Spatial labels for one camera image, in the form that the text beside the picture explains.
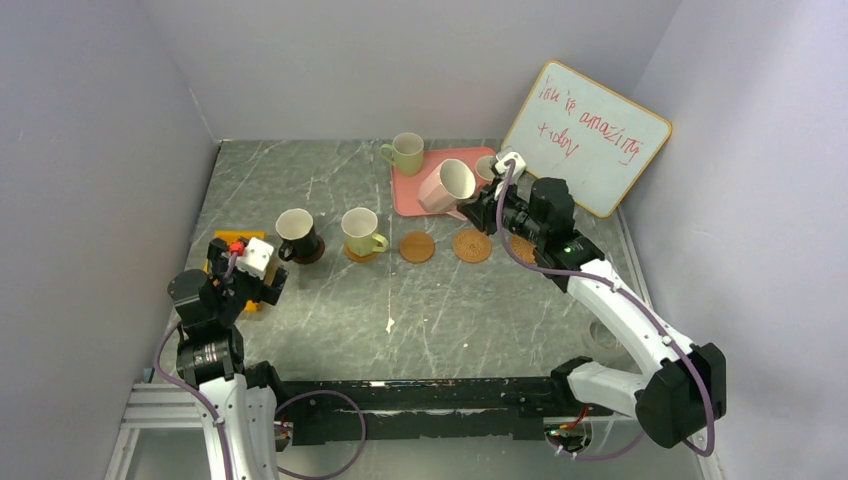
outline gray wall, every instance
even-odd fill
[[[730,479],[845,476],[845,25],[686,0],[633,96],[674,134],[625,210],[660,312],[728,357]]]
[[[559,59],[630,93],[680,0],[143,0],[217,138],[501,138]]]
[[[3,478],[103,478],[215,150],[137,2],[4,3]]]

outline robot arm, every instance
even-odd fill
[[[548,276],[560,290],[571,294],[603,322],[631,354],[641,372],[613,370],[590,358],[578,357],[551,372],[564,390],[563,396],[637,418],[652,440],[663,447],[673,447],[706,426],[702,398],[694,378],[671,348],[674,340],[704,380],[714,417],[722,417],[726,411],[726,382],[721,351],[713,344],[695,345],[654,315],[666,331],[661,336],[642,311],[617,292],[626,289],[633,293],[603,253],[575,228],[574,200],[565,180],[536,180],[529,201],[518,196],[515,185],[505,187],[504,163],[513,160],[521,166],[524,162],[519,159],[520,155],[512,149],[498,153],[492,166],[496,174],[494,182],[484,187],[477,198],[459,205],[459,212],[481,232],[494,234],[497,198],[507,188],[502,224],[536,246],[534,255],[539,266],[579,271],[613,282],[616,288],[610,289],[588,278]]]

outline cup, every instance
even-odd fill
[[[283,244],[277,254],[286,262],[312,263],[324,253],[324,241],[315,233],[312,215],[302,208],[292,208],[281,213],[275,224]]]
[[[411,177],[421,170],[424,162],[424,140],[414,133],[401,133],[391,145],[380,146],[380,156],[401,174]]]
[[[480,157],[477,159],[477,163],[474,164],[474,173],[476,173],[477,176],[482,178],[483,180],[491,182],[495,179],[495,172],[492,170],[492,166],[494,164],[494,155],[486,155],[485,157]]]
[[[477,182],[468,165],[449,158],[439,164],[418,189],[418,203],[430,213],[442,213],[474,194]]]
[[[386,237],[377,233],[377,214],[365,207],[348,210],[342,217],[345,245],[356,256],[364,257],[389,248]]]

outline tray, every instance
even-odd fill
[[[424,152],[424,163],[421,165],[421,171],[411,177],[402,175],[395,167],[392,167],[392,200],[395,204],[395,211],[398,215],[404,217],[419,217],[422,215],[441,215],[441,213],[430,213],[418,204],[418,189],[421,187],[421,182],[427,178],[433,170],[448,158],[456,158],[468,165],[468,168],[474,172],[474,178],[477,180],[477,190],[489,182],[480,178],[477,175],[474,167],[480,157],[486,155],[494,155],[495,151],[489,147],[471,147],[471,148],[448,148],[445,150],[430,150]],[[467,220],[464,215],[456,210],[445,212],[452,217],[460,220]]]

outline black mug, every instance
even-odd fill
[[[324,240],[315,233],[312,215],[302,208],[286,210],[277,218],[277,234],[283,244],[277,254],[283,261],[308,264],[324,254]]]

